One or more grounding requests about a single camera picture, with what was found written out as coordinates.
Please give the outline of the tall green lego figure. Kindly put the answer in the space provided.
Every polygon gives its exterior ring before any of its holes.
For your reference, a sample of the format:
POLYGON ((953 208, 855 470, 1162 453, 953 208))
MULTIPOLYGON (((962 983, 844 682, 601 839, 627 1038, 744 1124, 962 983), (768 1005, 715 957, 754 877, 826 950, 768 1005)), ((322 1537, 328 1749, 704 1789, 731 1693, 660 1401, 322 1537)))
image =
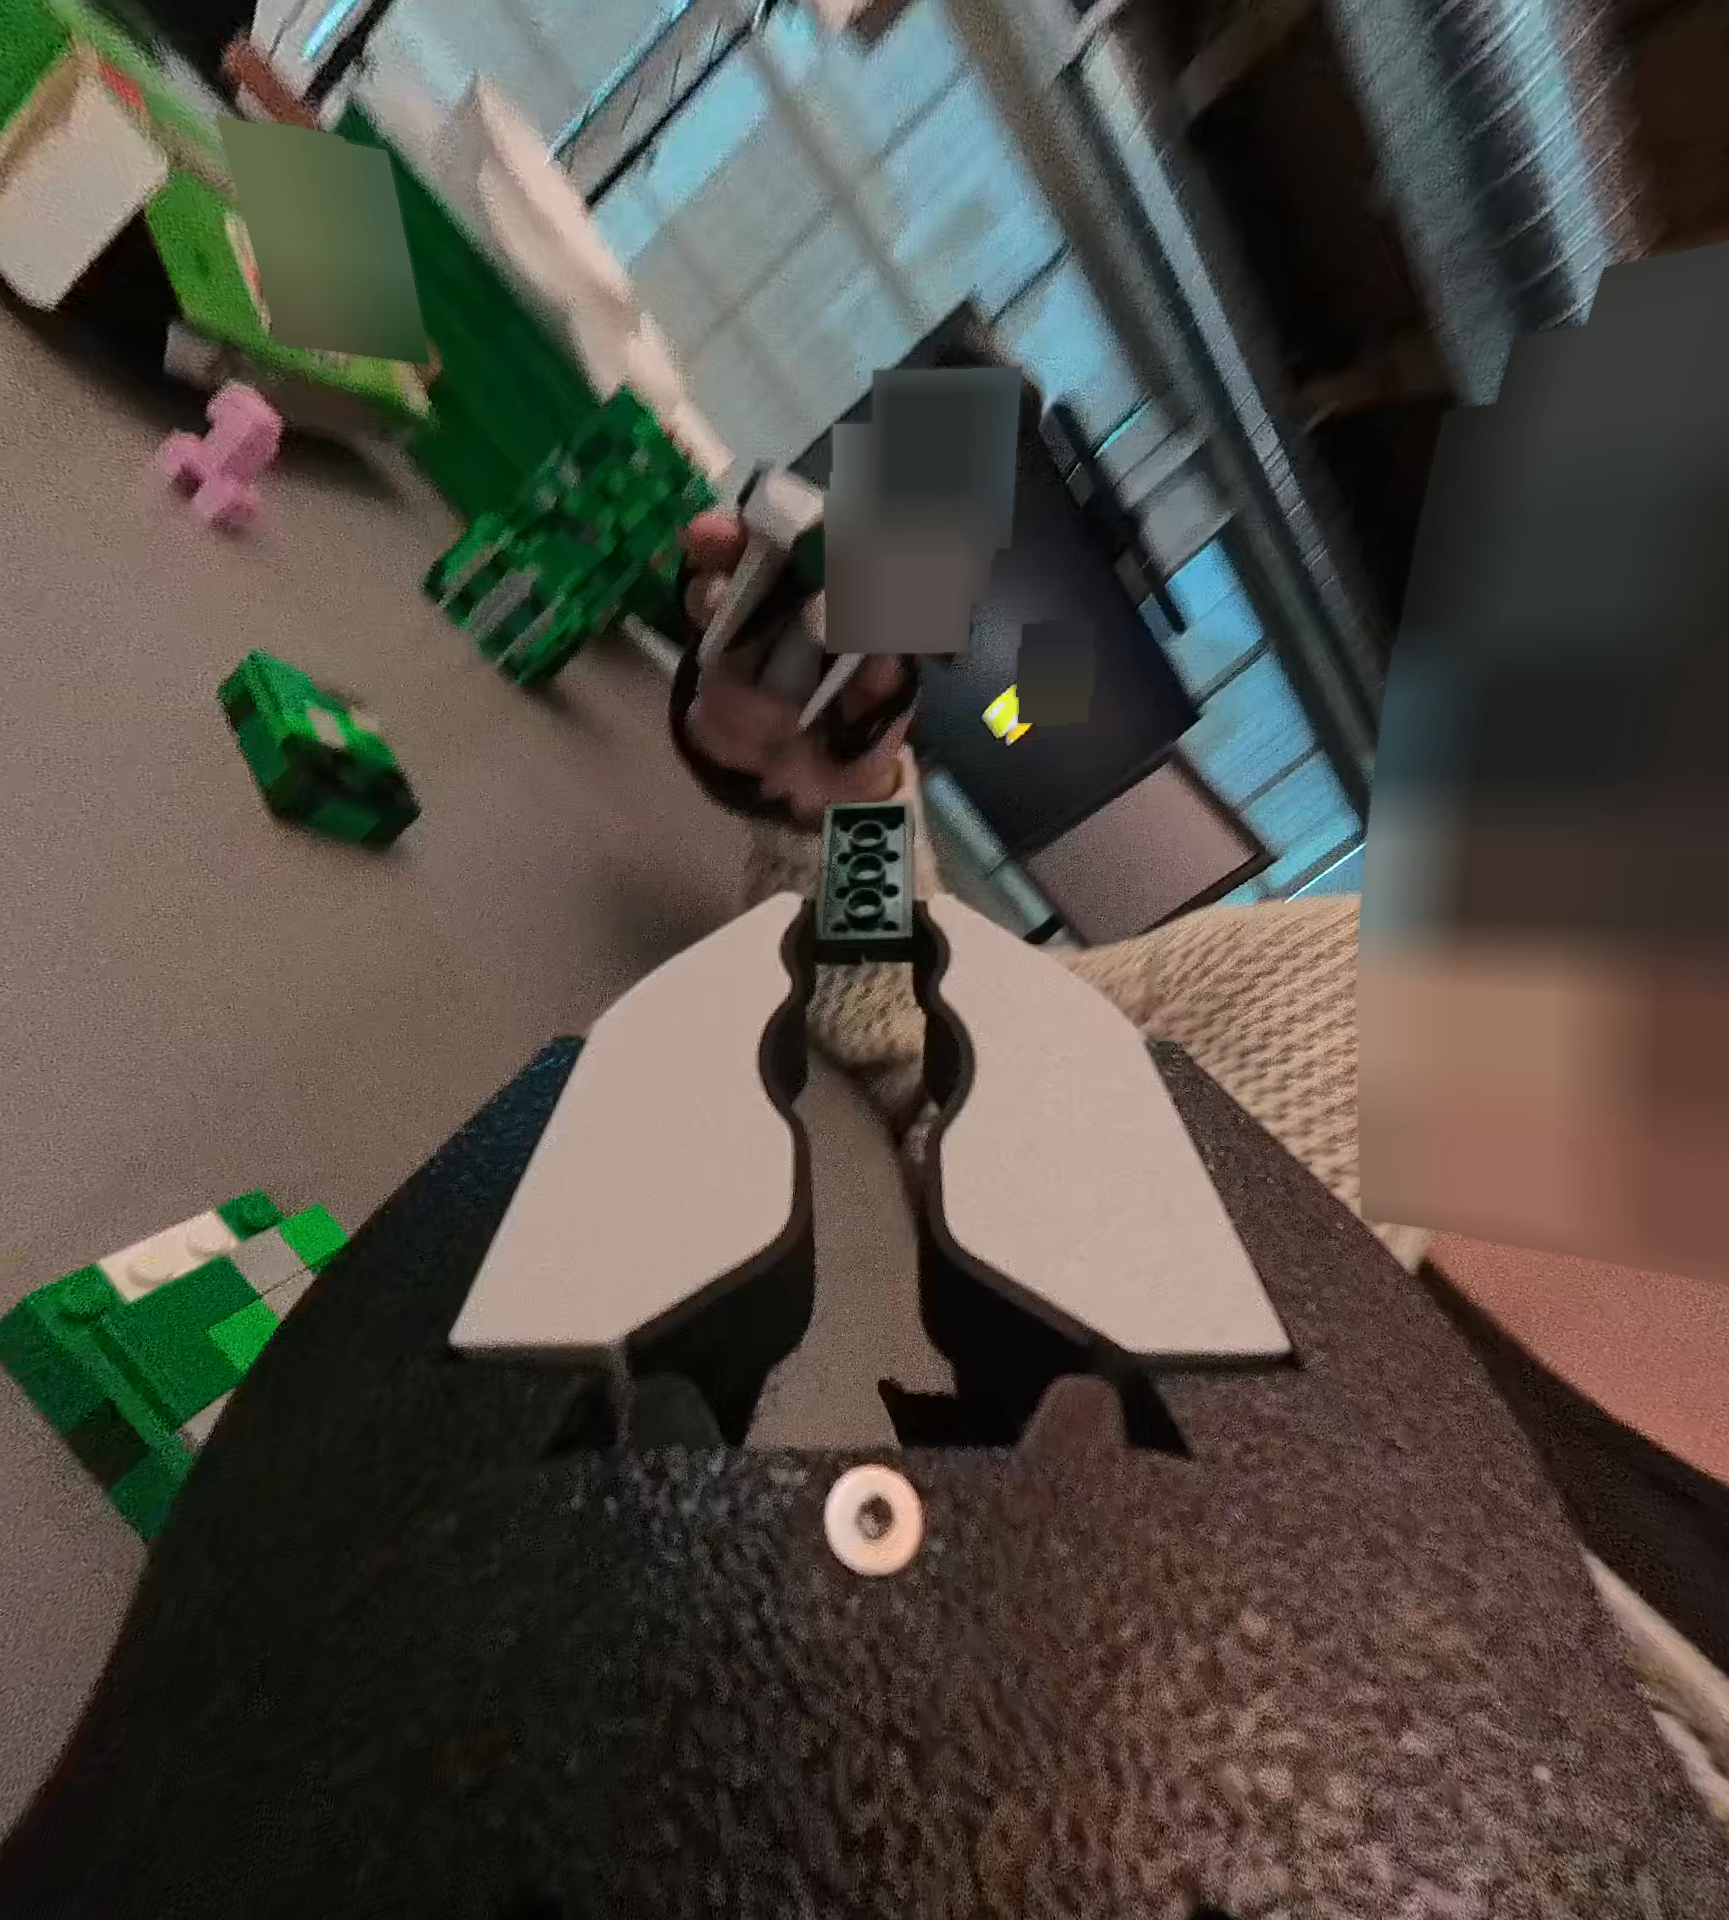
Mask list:
POLYGON ((682 535, 717 493, 660 417, 617 390, 512 504, 469 520, 425 597, 512 682, 554 679, 627 616, 677 608, 682 535))

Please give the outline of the green plastic crate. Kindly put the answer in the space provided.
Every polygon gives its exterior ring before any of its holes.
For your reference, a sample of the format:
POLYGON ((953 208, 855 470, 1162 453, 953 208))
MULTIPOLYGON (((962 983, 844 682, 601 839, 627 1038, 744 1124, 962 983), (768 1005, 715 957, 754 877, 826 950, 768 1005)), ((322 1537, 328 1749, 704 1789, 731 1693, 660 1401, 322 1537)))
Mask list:
POLYGON ((533 312, 453 208, 404 168, 394 168, 394 189, 440 365, 419 450, 440 487, 478 511, 572 440, 601 394, 556 322, 533 312))

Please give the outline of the small green lego cube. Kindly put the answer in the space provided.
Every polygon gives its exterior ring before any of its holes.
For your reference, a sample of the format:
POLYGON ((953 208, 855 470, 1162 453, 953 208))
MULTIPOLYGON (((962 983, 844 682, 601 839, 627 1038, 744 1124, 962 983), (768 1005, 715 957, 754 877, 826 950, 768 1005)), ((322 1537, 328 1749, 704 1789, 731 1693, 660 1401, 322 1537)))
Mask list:
POLYGON ((217 704, 278 822, 392 847, 422 820, 392 742, 303 666, 246 650, 223 679, 217 704))

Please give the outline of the person's right hand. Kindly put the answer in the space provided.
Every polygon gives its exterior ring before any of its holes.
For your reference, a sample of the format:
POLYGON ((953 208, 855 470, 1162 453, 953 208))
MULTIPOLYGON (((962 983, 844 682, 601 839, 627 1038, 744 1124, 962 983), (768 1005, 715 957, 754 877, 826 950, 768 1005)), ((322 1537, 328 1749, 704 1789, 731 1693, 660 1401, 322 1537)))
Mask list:
POLYGON ((832 804, 878 804, 901 786, 901 763, 915 704, 898 694, 901 661, 870 657, 840 693, 847 722, 896 708, 870 753, 844 763, 826 738, 801 730, 796 704, 755 687, 755 663, 723 650, 689 698, 680 701, 680 734, 691 757, 755 780, 766 804, 781 804, 801 829, 817 829, 832 804))

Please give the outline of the green cardboard lego box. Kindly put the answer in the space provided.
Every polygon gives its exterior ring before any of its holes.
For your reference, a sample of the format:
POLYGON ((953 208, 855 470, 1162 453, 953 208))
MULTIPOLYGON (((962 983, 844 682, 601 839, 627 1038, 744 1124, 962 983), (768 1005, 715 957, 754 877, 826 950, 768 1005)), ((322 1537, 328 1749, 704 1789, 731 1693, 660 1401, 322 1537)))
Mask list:
POLYGON ((0 281, 34 312, 132 306, 164 369, 243 378, 313 430, 434 417, 411 364, 272 337, 223 103, 138 2, 0 2, 0 281))

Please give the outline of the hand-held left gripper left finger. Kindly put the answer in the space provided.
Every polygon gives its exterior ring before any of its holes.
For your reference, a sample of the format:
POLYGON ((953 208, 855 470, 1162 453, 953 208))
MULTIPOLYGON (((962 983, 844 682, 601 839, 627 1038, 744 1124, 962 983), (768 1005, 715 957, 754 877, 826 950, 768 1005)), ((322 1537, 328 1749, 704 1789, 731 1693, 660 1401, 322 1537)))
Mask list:
POLYGON ((453 1349, 647 1366, 652 1340, 802 1248, 805 907, 760 901, 590 1025, 453 1349))

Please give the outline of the pink lego pig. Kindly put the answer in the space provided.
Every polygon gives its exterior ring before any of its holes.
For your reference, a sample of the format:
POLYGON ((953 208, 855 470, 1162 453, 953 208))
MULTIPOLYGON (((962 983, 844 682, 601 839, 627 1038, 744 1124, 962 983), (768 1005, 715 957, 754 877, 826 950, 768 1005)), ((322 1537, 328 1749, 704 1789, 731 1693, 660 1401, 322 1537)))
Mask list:
POLYGON ((157 450, 163 477, 216 531, 243 535, 256 511, 256 482, 274 465, 284 421, 249 381, 230 378, 207 401, 204 433, 170 433, 157 450))

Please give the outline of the large glass window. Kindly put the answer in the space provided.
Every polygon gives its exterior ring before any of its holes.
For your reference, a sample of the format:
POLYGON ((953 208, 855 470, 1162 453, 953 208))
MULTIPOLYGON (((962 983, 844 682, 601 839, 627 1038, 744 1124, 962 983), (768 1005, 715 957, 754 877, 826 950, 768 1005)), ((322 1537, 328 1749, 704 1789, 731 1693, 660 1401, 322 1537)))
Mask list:
POLYGON ((802 456, 877 369, 971 306, 1071 414, 1154 551, 1154 616, 1201 719, 1196 766, 1271 851, 1238 898, 1362 889, 1362 805, 1295 641, 1286 537, 1238 473, 1235 377, 1160 377, 1021 150, 950 2, 862 51, 808 2, 543 2, 565 64, 547 133, 731 447, 802 456))

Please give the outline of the dark green lego brick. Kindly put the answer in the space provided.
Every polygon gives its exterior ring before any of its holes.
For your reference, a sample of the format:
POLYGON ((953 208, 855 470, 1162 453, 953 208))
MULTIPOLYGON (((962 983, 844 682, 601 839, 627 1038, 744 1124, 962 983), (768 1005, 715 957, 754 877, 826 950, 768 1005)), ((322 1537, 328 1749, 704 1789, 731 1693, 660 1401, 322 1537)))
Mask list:
POLYGON ((808 964, 916 964, 942 946, 916 890, 916 824, 906 804, 836 804, 819 839, 819 879, 802 912, 808 964))

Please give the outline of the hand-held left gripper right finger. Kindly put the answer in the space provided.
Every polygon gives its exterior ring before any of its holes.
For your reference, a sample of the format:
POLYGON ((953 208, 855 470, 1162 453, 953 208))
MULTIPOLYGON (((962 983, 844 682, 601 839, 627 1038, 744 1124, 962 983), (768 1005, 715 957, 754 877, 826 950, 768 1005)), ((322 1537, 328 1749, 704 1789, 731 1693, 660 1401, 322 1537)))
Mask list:
POLYGON ((1071 1340, 1146 1366, 1276 1366, 1294 1347, 1137 1027, 971 904, 931 912, 936 1229, 1071 1340))

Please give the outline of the crumpled white paper bags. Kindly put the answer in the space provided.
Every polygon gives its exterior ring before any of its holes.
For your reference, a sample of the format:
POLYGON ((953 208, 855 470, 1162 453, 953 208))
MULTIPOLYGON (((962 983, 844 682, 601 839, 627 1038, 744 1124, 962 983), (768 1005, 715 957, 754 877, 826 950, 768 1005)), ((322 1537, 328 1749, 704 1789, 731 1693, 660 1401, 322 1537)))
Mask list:
POLYGON ((489 74, 453 113, 469 206, 514 293, 554 330, 597 398, 628 390, 660 428, 682 428, 687 378, 633 278, 542 130, 489 74))

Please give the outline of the green white lego assembly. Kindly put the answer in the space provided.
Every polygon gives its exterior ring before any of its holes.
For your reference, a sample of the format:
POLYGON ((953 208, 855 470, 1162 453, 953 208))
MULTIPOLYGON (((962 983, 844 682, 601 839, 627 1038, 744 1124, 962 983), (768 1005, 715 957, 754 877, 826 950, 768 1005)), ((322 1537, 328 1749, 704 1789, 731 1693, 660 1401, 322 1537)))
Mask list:
POLYGON ((230 1393, 345 1245, 322 1204, 240 1192, 30 1291, 0 1314, 0 1370, 156 1541, 230 1393))

